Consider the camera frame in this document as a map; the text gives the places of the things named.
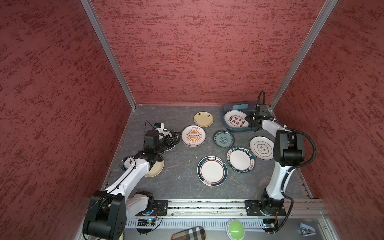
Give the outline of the white plate red characters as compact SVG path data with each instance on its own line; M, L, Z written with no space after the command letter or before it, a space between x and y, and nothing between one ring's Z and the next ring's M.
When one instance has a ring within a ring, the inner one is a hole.
M250 124L245 120L244 112L232 110L224 115L225 123L231 128L247 128Z

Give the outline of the green red rim plate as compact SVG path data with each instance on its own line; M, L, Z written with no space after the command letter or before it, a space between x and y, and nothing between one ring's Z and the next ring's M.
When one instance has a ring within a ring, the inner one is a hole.
M197 166L199 180L210 187L222 185L228 177L228 168L224 161L215 156L207 156Z

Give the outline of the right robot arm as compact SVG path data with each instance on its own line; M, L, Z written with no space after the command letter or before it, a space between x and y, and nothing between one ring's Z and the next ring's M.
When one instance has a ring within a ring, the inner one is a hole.
M289 128L273 118L266 104L257 103L255 111L247 114L246 121L251 127L262 128L275 137L275 168L260 200L261 214L271 216L284 207L285 199L294 203L285 194L291 173L311 164L316 158L317 148L309 135Z

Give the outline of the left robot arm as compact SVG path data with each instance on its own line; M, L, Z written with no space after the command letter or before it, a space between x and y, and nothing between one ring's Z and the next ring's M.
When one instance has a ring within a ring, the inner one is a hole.
M131 192L139 181L150 172L157 162L164 159L162 154L176 146L181 133L153 128L146 132L143 149L132 158L123 161L126 171L112 185L103 191L95 191L83 222L83 239L95 237L98 240L118 240L124 233L127 221L138 213L151 212L154 206L153 194Z

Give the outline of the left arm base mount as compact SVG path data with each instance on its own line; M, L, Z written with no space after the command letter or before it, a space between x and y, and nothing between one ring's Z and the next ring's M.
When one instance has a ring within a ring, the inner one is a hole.
M168 211L168 200L153 200L149 199L146 208L136 214L137 217L141 216L166 216Z

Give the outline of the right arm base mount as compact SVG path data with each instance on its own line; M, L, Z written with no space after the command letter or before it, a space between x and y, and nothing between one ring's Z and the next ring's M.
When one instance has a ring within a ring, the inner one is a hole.
M284 200L246 200L245 209L247 216L286 216Z

